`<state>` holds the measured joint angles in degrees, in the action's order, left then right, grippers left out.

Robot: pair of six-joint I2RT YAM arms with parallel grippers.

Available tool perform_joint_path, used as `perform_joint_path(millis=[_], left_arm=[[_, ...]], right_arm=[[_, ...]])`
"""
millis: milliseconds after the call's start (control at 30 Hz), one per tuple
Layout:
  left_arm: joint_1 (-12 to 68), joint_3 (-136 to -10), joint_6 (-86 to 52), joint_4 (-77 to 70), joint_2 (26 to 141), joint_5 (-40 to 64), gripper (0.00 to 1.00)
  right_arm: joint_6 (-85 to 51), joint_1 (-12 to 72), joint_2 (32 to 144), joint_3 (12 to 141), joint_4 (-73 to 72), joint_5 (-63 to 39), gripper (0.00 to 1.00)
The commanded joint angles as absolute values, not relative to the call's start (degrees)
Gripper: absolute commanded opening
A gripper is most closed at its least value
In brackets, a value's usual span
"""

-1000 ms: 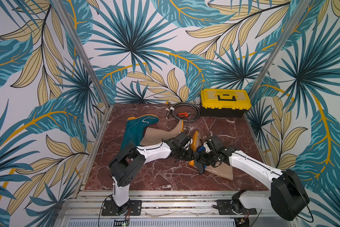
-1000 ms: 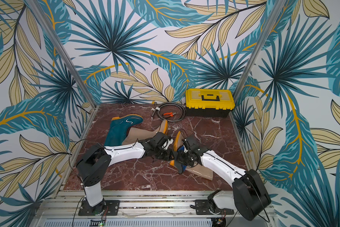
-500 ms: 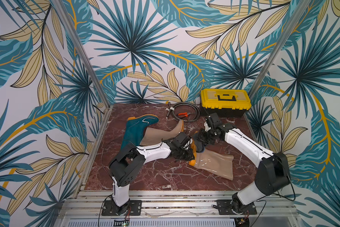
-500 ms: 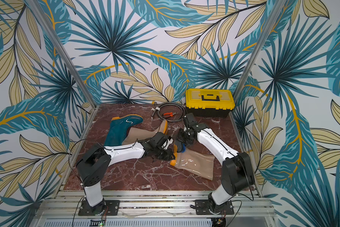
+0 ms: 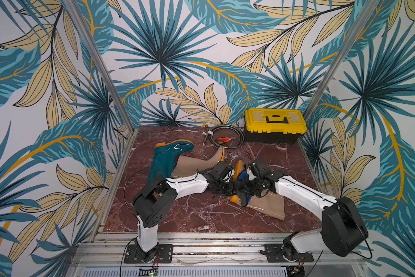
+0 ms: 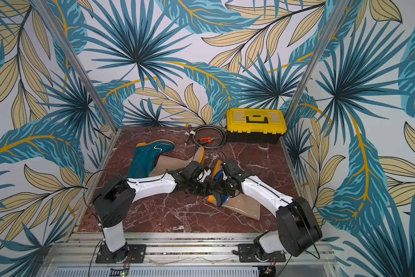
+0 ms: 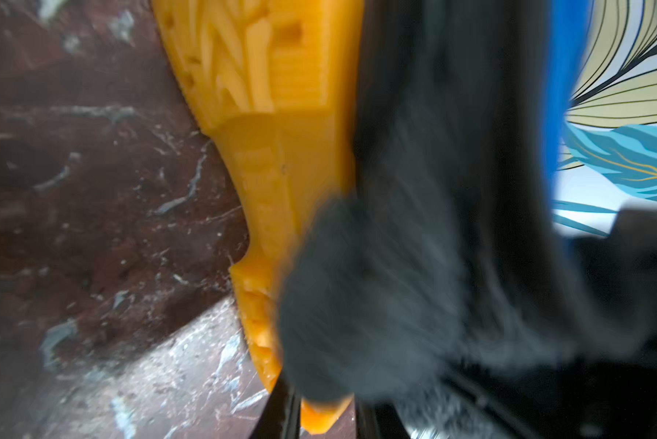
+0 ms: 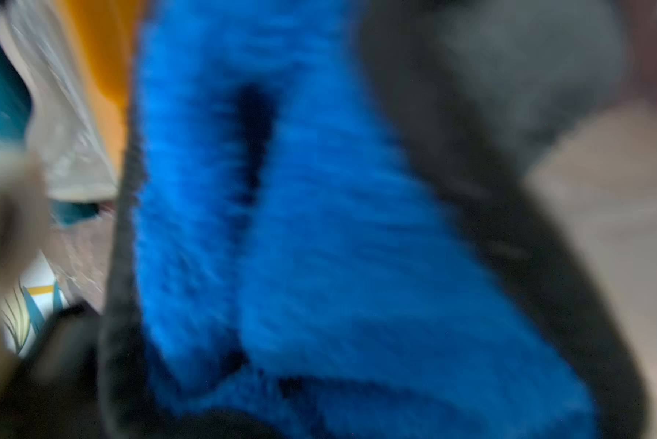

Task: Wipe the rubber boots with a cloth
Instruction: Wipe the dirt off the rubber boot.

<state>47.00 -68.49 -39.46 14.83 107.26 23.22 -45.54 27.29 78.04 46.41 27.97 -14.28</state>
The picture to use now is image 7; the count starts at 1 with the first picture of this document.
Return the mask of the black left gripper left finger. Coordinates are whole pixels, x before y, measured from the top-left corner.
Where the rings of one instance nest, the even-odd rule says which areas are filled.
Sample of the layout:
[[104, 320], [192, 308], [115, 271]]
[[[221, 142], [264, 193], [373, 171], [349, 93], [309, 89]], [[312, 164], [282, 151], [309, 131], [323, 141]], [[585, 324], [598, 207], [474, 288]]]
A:
[[299, 439], [301, 397], [281, 372], [249, 439]]

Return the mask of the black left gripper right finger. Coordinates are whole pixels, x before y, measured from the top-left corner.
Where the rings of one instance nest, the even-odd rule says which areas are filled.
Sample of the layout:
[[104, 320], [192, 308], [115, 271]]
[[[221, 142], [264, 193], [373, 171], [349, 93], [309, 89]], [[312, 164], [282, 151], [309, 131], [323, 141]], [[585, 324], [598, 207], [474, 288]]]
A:
[[392, 404], [355, 402], [357, 439], [410, 439]]

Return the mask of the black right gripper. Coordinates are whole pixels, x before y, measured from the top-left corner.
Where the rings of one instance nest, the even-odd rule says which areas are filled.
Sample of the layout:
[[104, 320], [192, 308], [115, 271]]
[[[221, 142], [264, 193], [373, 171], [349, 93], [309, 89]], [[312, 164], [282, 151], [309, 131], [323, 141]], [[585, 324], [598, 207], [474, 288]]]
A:
[[514, 266], [571, 356], [521, 374], [452, 364], [445, 388], [509, 438], [657, 438], [657, 210], [619, 210], [604, 237], [544, 224]]

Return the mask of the blue grey cloth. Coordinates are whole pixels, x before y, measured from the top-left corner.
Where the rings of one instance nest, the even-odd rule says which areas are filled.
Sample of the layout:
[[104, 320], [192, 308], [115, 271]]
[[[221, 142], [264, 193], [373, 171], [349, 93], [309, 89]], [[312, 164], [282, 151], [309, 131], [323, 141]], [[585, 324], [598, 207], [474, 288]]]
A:
[[317, 212], [278, 306], [283, 372], [306, 400], [386, 402], [436, 389], [452, 364], [571, 356], [514, 266], [553, 229], [550, 18], [547, 1], [367, 3], [357, 188]]

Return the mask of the beige boot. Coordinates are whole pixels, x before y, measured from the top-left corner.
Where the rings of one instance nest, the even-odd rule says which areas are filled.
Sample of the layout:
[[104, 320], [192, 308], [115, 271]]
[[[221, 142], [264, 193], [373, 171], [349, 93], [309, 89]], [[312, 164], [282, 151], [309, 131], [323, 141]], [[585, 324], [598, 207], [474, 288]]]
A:
[[[278, 289], [321, 201], [355, 182], [353, 117], [361, 1], [156, 1], [175, 78], [220, 153], [249, 230], [230, 269], [247, 346], [269, 394], [282, 371]], [[348, 407], [301, 399], [301, 430]]]

